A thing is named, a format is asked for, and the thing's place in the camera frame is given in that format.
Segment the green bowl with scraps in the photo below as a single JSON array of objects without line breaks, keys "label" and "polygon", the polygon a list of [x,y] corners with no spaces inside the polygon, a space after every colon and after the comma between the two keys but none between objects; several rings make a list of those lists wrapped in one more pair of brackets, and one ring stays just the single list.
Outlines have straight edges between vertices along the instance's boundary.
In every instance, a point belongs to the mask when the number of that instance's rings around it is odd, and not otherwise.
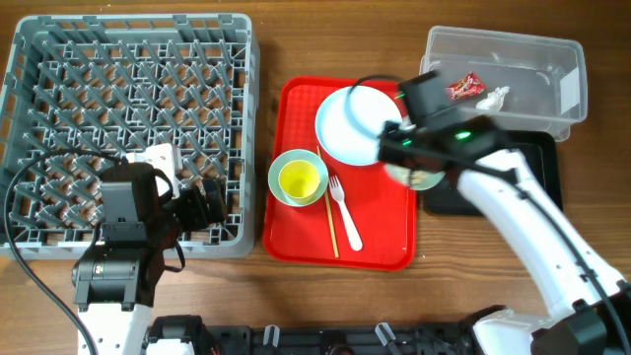
[{"label": "green bowl with scraps", "polygon": [[385,165],[385,170],[394,181],[416,191],[433,188],[446,175],[444,172],[431,173],[422,170],[410,170],[390,164]]}]

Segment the red snack wrapper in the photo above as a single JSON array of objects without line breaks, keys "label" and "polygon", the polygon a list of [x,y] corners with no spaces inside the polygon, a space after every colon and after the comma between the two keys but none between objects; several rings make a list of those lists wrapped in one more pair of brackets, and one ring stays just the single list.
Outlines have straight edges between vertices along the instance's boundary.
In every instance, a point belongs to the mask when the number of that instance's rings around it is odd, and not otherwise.
[{"label": "red snack wrapper", "polygon": [[446,92],[452,101],[475,97],[485,90],[486,86],[474,72],[468,72],[457,82],[446,87]]}]

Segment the white napkin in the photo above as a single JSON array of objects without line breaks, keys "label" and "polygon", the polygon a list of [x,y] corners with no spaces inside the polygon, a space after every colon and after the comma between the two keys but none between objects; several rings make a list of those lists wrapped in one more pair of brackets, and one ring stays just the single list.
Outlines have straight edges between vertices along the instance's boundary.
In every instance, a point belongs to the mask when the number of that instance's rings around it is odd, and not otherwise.
[{"label": "white napkin", "polygon": [[481,110],[500,111],[504,104],[504,98],[509,92],[510,88],[508,86],[498,87],[493,92],[489,93],[486,99],[478,102],[475,108]]}]

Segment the yellow plastic cup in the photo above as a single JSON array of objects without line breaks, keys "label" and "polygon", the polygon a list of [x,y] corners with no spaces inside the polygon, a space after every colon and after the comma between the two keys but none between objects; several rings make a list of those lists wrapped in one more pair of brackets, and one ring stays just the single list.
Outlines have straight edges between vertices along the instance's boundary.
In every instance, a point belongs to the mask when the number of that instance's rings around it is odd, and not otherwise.
[{"label": "yellow plastic cup", "polygon": [[314,164],[295,160],[282,167],[278,182],[290,200],[304,205],[316,194],[320,183],[319,172]]}]

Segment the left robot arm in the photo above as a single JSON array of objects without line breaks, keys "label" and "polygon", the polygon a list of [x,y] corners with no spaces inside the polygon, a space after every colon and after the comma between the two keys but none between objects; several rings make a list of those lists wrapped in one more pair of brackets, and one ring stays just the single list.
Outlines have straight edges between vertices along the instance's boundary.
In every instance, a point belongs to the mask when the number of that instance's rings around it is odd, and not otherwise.
[{"label": "left robot arm", "polygon": [[95,242],[75,263],[78,317],[87,331],[82,354],[219,354],[222,346],[199,316],[153,318],[156,287],[169,266],[164,253],[182,233],[226,221],[225,184],[205,179],[175,193],[158,191],[164,172],[148,163],[121,163],[103,173],[105,218]]}]

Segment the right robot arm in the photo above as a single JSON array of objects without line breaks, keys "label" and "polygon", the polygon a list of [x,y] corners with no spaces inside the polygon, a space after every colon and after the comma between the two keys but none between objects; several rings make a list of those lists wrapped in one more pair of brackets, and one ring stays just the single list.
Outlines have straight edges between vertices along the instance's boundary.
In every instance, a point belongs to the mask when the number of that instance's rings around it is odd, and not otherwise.
[{"label": "right robot arm", "polygon": [[544,317],[488,308],[470,323],[483,354],[627,354],[630,284],[549,198],[506,131],[464,118],[437,71],[398,85],[408,127],[387,122],[380,161],[443,172],[499,231],[533,279]]}]

